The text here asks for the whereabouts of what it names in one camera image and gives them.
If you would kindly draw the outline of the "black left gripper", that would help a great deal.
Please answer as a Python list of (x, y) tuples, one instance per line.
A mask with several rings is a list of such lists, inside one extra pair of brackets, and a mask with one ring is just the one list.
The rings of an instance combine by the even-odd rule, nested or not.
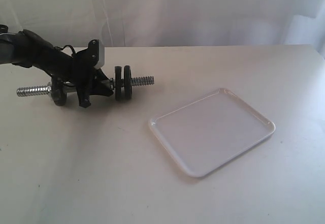
[(105, 83), (109, 78), (102, 69), (96, 70), (93, 67), (86, 54), (87, 48), (76, 52), (71, 45), (66, 47), (71, 49), (71, 55), (64, 53), (60, 47), (34, 45), (31, 49), (32, 65), (49, 74), (51, 80), (73, 84), (82, 108), (91, 106), (90, 92), (93, 95), (110, 97), (113, 90)]

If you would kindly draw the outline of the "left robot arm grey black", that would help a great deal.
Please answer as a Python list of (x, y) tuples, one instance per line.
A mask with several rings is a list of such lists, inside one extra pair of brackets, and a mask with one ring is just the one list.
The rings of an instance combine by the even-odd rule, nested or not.
[(83, 108), (91, 105), (92, 95), (110, 97), (113, 89), (104, 83), (108, 77), (101, 70), (105, 63), (101, 41), (93, 39), (87, 48), (78, 52), (72, 45), (67, 47), (72, 52), (70, 55), (30, 30), (10, 33), (6, 25), (1, 25), (1, 64), (35, 67), (51, 78), (49, 85), (18, 89), (19, 97), (48, 94), (55, 105), (64, 106), (68, 89), (72, 89)]

